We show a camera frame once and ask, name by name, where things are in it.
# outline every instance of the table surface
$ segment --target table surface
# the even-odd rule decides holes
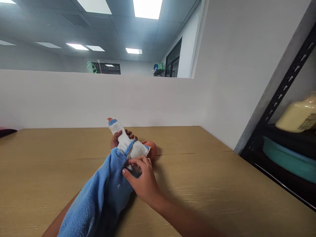
[[[159,147],[163,192],[228,236],[316,236],[316,213],[201,127],[128,128]],[[110,152],[107,128],[23,129],[0,139],[0,236],[41,236]],[[117,236],[179,236],[132,198]]]

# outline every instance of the blue towel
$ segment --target blue towel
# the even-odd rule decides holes
[[[58,236],[108,236],[113,232],[133,192],[122,175],[126,161],[117,148],[111,150],[67,211]]]

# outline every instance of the hand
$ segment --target hand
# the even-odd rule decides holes
[[[163,196],[160,191],[152,169],[151,160],[146,156],[140,156],[130,159],[127,165],[138,165],[142,170],[139,178],[135,178],[127,169],[123,169],[122,173],[127,181],[131,184],[136,194],[149,206],[152,206],[158,197]]]
[[[135,136],[134,134],[132,134],[131,131],[128,131],[127,129],[125,129],[125,133],[126,133],[126,135],[129,137],[129,139],[138,140],[138,137]],[[120,135],[122,135],[122,130],[119,131],[119,132],[117,132],[117,133],[115,133],[115,134],[113,135],[112,140],[111,140],[111,143],[110,143],[110,145],[111,145],[111,150],[119,145],[119,140],[118,140],[118,139],[119,139],[119,136],[120,136]]]

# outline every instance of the window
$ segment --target window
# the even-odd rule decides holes
[[[119,64],[113,64],[113,63],[94,63],[91,62],[92,67],[95,68],[96,73],[99,74],[115,74],[120,75],[121,74],[121,68]]]
[[[177,77],[182,38],[166,57],[165,77]]]

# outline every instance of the fluorescent light panel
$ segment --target fluorescent light panel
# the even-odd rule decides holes
[[[131,49],[131,48],[126,48],[126,51],[128,53],[133,53],[133,54],[143,54],[141,49]]]
[[[0,0],[0,3],[11,3],[11,4],[16,4],[14,1],[11,1],[11,0]]]
[[[8,42],[2,41],[2,40],[0,40],[0,44],[2,44],[2,45],[15,45],[15,44],[11,44],[11,43],[8,43]]]
[[[112,15],[105,0],[78,0],[78,2],[87,12]]]
[[[79,49],[79,50],[88,50],[87,48],[85,48],[84,46],[82,46],[81,44],[69,44],[67,43],[69,46],[75,48],[75,49]]]
[[[135,17],[159,19],[162,0],[133,0]]]
[[[52,43],[45,43],[45,42],[35,42],[35,43],[38,43],[38,44],[43,45],[43,46],[48,47],[48,48],[61,48],[61,47],[54,45]]]
[[[104,50],[100,46],[92,46],[92,45],[86,45],[89,49],[92,49],[93,51],[103,51]]]

